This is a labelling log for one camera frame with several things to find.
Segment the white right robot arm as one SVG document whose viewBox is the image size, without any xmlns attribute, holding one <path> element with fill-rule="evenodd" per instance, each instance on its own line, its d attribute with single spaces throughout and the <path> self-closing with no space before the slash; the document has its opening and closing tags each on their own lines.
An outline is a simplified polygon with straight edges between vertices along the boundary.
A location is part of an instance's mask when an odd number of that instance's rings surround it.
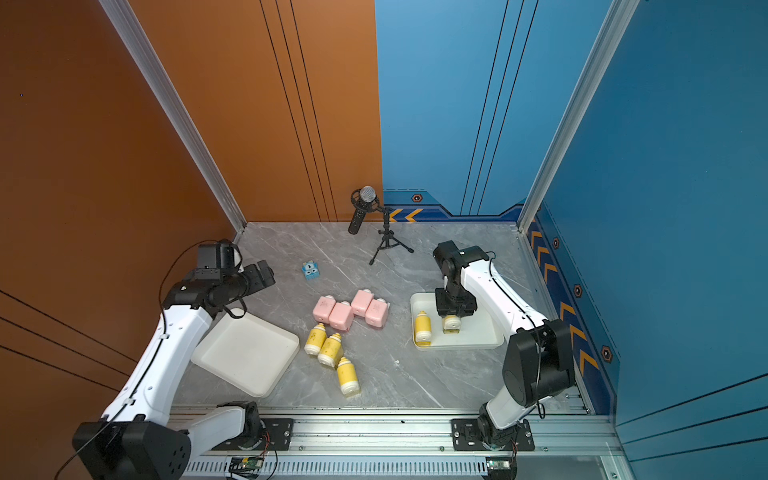
<svg viewBox="0 0 768 480">
<path fill-rule="evenodd" d="M 511 449 L 532 411 L 546 415 L 543 401 L 576 383 L 569 325 L 529 305 L 497 272 L 495 256 L 478 246 L 445 241 L 433 250 L 443 286 L 435 290 L 442 318 L 462 319 L 483 309 L 507 340 L 504 386 L 480 407 L 477 425 L 485 446 Z"/>
</svg>

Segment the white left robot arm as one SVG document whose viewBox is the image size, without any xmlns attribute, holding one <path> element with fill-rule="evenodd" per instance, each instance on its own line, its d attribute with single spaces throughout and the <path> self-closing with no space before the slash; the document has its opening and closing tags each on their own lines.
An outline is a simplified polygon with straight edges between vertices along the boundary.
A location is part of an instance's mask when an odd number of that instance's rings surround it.
<svg viewBox="0 0 768 480">
<path fill-rule="evenodd" d="M 174 396 L 215 317 L 274 285 L 261 260 L 245 267 L 197 268 L 161 303 L 157 329 L 133 373 L 99 420 L 81 424 L 75 456 L 94 479 L 179 479 L 198 456 L 235 439 L 256 446 L 264 427 L 253 402 L 224 404 L 188 426 L 169 427 Z"/>
</svg>

